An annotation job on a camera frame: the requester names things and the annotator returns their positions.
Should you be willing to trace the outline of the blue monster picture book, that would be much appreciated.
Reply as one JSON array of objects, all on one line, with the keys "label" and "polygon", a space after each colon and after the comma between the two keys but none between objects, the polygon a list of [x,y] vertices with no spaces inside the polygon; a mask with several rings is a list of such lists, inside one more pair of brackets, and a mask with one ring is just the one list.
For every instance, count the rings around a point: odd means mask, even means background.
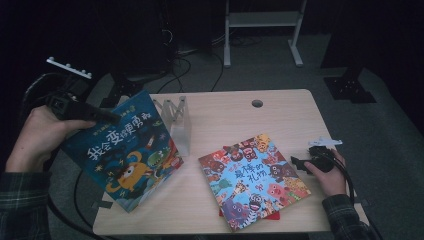
[{"label": "blue monster picture book", "polygon": [[117,106],[118,124],[97,123],[68,138],[62,151],[126,212],[133,211],[183,159],[154,102],[142,91]]}]

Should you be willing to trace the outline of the white metal stand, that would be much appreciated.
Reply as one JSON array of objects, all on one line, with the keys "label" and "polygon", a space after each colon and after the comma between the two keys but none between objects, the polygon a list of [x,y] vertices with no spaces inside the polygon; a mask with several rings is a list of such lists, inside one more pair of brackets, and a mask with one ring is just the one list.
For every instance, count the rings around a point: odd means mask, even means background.
[{"label": "white metal stand", "polygon": [[288,46],[297,67],[303,66],[303,60],[297,48],[308,0],[301,0],[298,10],[281,12],[231,12],[230,0],[226,0],[223,65],[231,66],[230,30],[232,28],[293,27],[292,38]]}]

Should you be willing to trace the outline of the clear acrylic book rack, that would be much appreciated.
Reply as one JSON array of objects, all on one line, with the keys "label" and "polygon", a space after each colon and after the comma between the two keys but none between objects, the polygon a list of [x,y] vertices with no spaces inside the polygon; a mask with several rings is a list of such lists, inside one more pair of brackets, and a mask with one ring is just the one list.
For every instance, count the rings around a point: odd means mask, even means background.
[{"label": "clear acrylic book rack", "polygon": [[190,155],[192,125],[186,97],[180,96],[176,103],[171,99],[160,100],[155,97],[153,102],[180,155],[188,157]]}]

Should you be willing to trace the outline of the red picture book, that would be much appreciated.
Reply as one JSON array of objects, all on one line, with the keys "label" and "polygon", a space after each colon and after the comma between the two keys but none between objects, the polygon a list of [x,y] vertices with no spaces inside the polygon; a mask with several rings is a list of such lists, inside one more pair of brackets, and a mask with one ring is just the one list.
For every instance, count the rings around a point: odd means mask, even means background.
[{"label": "red picture book", "polygon": [[[223,217],[224,216],[222,210],[219,210],[219,216],[220,217]],[[273,214],[265,217],[265,219],[268,219],[268,220],[280,220],[280,212],[273,213]]]}]

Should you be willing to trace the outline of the colourful animals picture book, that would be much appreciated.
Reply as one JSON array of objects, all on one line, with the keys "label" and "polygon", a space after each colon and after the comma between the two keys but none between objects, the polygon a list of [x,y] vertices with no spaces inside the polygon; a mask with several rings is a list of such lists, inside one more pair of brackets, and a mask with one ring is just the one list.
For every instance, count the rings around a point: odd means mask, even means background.
[{"label": "colourful animals picture book", "polygon": [[222,216],[235,232],[311,194],[268,135],[199,158]]}]

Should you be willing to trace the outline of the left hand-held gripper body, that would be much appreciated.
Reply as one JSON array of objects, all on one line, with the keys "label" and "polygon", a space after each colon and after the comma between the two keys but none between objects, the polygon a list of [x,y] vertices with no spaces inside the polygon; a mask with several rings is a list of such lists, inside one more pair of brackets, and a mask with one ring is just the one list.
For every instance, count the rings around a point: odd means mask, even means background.
[{"label": "left hand-held gripper body", "polygon": [[89,88],[88,80],[92,79],[92,74],[84,69],[78,70],[69,63],[57,62],[54,57],[47,58],[46,62],[67,71],[67,74],[60,75],[63,85],[48,95],[47,106],[60,120],[93,120],[91,106],[80,101]]}]

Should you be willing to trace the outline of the dark equipment cabinet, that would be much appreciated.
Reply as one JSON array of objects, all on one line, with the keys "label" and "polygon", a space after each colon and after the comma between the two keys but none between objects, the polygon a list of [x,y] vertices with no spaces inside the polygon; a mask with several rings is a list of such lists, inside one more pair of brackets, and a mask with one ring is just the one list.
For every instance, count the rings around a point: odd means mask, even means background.
[{"label": "dark equipment cabinet", "polygon": [[128,75],[162,75],[170,63],[155,0],[117,0],[115,69]]}]

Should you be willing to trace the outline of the person's left hand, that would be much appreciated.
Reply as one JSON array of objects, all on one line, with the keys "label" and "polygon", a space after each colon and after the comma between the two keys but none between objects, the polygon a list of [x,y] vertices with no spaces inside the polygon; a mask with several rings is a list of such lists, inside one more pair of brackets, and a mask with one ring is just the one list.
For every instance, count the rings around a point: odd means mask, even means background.
[{"label": "person's left hand", "polygon": [[27,117],[6,161],[6,172],[42,172],[44,163],[71,132],[88,129],[95,122],[58,120],[47,106],[34,108]]}]

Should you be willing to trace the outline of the person's right hand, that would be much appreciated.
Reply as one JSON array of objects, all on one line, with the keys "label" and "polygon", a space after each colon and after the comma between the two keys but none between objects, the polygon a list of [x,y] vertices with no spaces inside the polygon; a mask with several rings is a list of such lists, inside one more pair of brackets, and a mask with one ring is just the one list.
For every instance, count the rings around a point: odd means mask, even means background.
[{"label": "person's right hand", "polygon": [[325,173],[310,162],[306,162],[304,166],[316,177],[327,197],[347,194],[346,179],[337,167]]}]

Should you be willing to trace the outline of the black stand with base plate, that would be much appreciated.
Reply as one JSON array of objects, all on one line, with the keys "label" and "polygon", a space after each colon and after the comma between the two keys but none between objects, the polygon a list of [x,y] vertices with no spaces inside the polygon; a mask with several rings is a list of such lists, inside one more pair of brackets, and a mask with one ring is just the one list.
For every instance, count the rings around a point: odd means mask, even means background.
[{"label": "black stand with base plate", "polygon": [[359,76],[364,68],[365,48],[363,45],[366,42],[360,13],[360,4],[356,0],[342,0],[321,67],[346,68],[341,76],[324,78],[325,84],[335,100],[375,103],[373,95],[365,90],[359,82]]},{"label": "black stand with base plate", "polygon": [[112,88],[109,94],[101,101],[101,108],[114,108],[119,104],[122,96],[131,97],[141,91],[144,82],[135,77],[129,77],[124,72],[112,71]]}]

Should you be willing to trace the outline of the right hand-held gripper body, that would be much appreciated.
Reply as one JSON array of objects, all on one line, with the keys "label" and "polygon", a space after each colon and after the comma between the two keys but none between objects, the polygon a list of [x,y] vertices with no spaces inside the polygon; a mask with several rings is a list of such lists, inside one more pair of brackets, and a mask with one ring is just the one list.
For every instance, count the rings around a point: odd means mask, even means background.
[{"label": "right hand-held gripper body", "polygon": [[312,157],[311,163],[322,172],[329,172],[334,167],[334,154],[329,149],[329,146],[341,145],[342,143],[342,140],[324,137],[309,141],[309,154]]}]

